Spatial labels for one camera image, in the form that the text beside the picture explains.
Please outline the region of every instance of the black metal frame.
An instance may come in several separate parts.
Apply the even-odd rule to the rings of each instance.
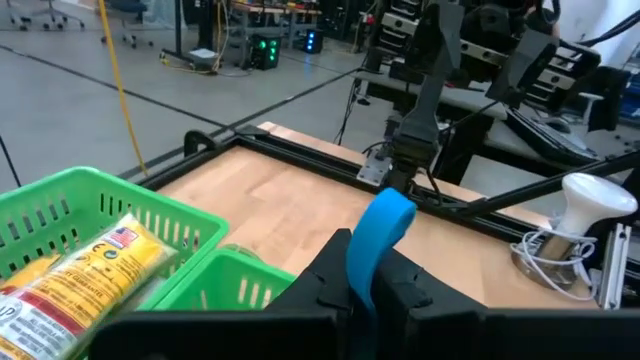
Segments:
[[[219,142],[199,131],[188,132],[185,135],[185,158],[160,173],[140,181],[138,185],[158,190],[236,146],[273,157],[371,194],[377,194],[382,190],[381,187],[357,180],[356,175],[360,171],[360,164],[271,135],[252,125],[236,131],[235,135]],[[630,168],[639,162],[640,152],[635,152],[584,166],[576,171],[605,176]],[[444,206],[438,206],[438,195],[433,190],[423,187],[417,187],[414,193],[407,194],[407,197],[418,205],[420,211],[429,215],[502,241],[520,242],[525,233],[536,230],[537,226],[496,211],[559,191],[563,176],[564,174],[559,174],[492,199],[482,198],[470,203],[443,194]]]

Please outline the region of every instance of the wooden table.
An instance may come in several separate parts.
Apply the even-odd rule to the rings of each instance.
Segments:
[[[364,156],[281,126],[272,134],[353,162]],[[416,182],[427,187],[426,177]],[[439,182],[443,193],[467,201],[481,195]],[[238,244],[268,264],[299,274],[337,228],[353,229],[373,195],[244,148],[227,151],[160,190],[176,200],[227,219],[222,244]],[[548,219],[512,207],[506,214],[539,226]],[[396,249],[432,275],[489,307],[596,307],[537,285],[511,263],[506,243],[419,213]],[[586,295],[584,286],[574,291]]]

